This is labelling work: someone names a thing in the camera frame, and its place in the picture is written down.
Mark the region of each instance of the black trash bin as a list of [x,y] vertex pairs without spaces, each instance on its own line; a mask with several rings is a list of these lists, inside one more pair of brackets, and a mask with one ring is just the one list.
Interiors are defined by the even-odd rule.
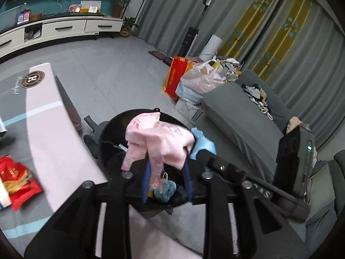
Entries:
[[[100,168],[107,174],[109,179],[112,179],[113,176],[117,176],[122,173],[121,165],[125,157],[125,152],[121,149],[115,148],[114,145],[127,145],[127,141],[125,140],[125,131],[127,125],[135,116],[141,113],[151,113],[155,111],[159,112],[160,110],[157,108],[154,110],[128,110],[114,117],[106,125],[100,136],[98,164]],[[182,127],[186,127],[181,122],[165,113],[160,113],[160,120],[163,122],[173,123]],[[137,176],[139,171],[141,171],[145,167],[146,162],[146,160],[142,160],[133,163],[131,172],[135,176]],[[168,174],[169,179],[176,183],[177,188],[179,186],[184,187],[184,179],[181,171],[169,165],[164,165],[164,171]],[[167,210],[173,207],[180,206],[187,202],[186,198],[178,199],[178,201],[176,201],[175,199],[173,202],[169,201],[168,203],[161,203],[156,199],[148,198],[146,203],[142,203],[140,196],[137,194],[138,191],[140,191],[139,186],[141,186],[140,182],[135,182],[135,184],[129,186],[127,188],[127,196],[132,196],[128,197],[128,199],[140,213],[157,210]]]

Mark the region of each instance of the drawer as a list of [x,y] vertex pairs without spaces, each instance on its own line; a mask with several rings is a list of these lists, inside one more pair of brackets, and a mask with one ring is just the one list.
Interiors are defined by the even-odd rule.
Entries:
[[87,20],[85,32],[120,32],[121,20]]
[[0,37],[0,55],[24,44],[24,30],[21,28]]
[[42,25],[42,38],[83,35],[86,20],[51,22]]

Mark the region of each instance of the red shopping bag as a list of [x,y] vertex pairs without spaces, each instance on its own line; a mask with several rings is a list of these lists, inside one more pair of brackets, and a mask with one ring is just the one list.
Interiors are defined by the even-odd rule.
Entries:
[[175,93],[177,85],[181,77],[193,67],[194,63],[196,61],[183,57],[174,57],[172,60],[169,73],[163,85],[163,91],[172,99],[179,99]]

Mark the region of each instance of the red snack bag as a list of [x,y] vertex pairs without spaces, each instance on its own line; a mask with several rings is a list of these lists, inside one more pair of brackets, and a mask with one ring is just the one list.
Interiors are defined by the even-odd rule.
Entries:
[[172,60],[169,73],[163,85],[163,91],[172,99],[179,99],[175,93],[177,85],[181,77],[193,67],[193,63],[197,62],[183,57],[174,57]]
[[17,211],[33,195],[42,192],[28,168],[15,163],[10,156],[0,158],[0,177],[10,195],[12,209]]

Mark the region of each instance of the potted plant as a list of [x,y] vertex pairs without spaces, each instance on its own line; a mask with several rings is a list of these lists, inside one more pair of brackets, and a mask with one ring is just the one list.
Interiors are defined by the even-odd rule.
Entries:
[[125,17],[120,35],[123,37],[128,37],[133,26],[139,28],[139,26],[135,23],[135,17]]
[[114,6],[111,12],[111,16],[120,18],[124,8],[131,2],[132,0],[114,0]]

